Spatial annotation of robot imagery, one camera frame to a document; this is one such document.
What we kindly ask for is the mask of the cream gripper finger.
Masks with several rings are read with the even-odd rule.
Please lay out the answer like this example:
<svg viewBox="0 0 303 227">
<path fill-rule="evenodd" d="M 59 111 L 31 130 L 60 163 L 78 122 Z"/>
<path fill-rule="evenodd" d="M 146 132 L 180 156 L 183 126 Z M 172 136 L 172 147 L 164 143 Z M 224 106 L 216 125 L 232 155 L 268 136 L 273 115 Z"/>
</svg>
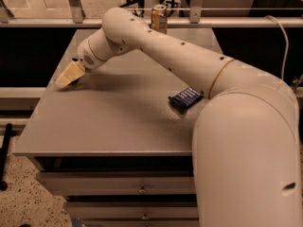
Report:
<svg viewBox="0 0 303 227">
<path fill-rule="evenodd" d="M 81 78 L 85 74 L 85 67 L 80 61 L 71 61 L 56 79 L 59 88 L 66 87 L 72 80 Z"/>
</svg>

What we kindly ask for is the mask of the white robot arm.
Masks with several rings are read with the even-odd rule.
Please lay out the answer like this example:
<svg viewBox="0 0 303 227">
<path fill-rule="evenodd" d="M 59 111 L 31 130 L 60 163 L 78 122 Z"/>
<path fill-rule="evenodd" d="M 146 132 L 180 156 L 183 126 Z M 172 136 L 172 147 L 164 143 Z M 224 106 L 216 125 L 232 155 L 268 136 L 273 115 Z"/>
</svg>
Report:
<svg viewBox="0 0 303 227">
<path fill-rule="evenodd" d="M 200 227 L 302 227 L 293 90 L 254 66 L 158 32 L 122 8 L 104 14 L 56 84 L 63 88 L 134 49 L 207 98 L 192 136 Z"/>
</svg>

